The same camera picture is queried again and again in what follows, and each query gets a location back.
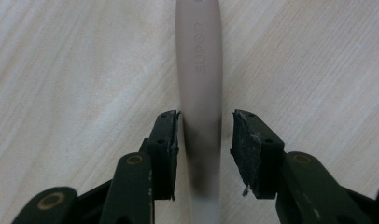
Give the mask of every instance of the light wooden table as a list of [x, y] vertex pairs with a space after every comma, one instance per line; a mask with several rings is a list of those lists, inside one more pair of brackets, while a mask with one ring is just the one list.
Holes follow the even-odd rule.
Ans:
[[[374, 197], [379, 0], [220, 4], [222, 223], [278, 223], [273, 201], [241, 195], [229, 154], [235, 108]], [[155, 118], [179, 108], [175, 1], [0, 0], [0, 223], [43, 189], [81, 194], [105, 182]], [[190, 223], [186, 172], [181, 146], [177, 200], [156, 203], [157, 223]]]

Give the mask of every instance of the screw hole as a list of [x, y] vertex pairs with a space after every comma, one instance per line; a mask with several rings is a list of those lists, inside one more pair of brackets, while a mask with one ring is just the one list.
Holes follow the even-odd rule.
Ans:
[[312, 161], [309, 157], [303, 155], [294, 155], [294, 160], [300, 163], [310, 163]]
[[126, 162], [130, 165], [135, 165], [137, 163], [140, 163], [143, 160], [143, 157], [141, 156], [131, 156], [126, 160]]
[[38, 209], [39, 210], [50, 210], [51, 208], [54, 208], [56, 205], [64, 202], [64, 194], [61, 192], [53, 192], [44, 198], [42, 198], [38, 202]]

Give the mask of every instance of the table surface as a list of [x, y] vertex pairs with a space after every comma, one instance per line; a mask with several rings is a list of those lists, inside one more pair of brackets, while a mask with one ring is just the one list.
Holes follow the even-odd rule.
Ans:
[[[220, 5], [222, 223], [278, 223], [274, 201], [242, 197], [229, 153], [235, 108], [374, 197], [379, 0]], [[173, 0], [0, 0], [0, 223], [43, 189], [81, 194], [111, 178], [155, 118], [180, 109], [177, 86]], [[180, 146], [176, 201], [156, 202], [157, 223], [190, 223]]]

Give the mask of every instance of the wood grain surface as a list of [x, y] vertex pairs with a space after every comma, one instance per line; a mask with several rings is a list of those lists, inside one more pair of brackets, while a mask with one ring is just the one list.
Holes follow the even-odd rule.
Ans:
[[[220, 4], [222, 223], [278, 223], [274, 201], [242, 197], [229, 154], [235, 108], [374, 197], [379, 0]], [[175, 1], [0, 0], [0, 223], [44, 189], [104, 183], [155, 118], [179, 108]], [[157, 223], [190, 223], [188, 190], [181, 145], [176, 201], [156, 203]]]

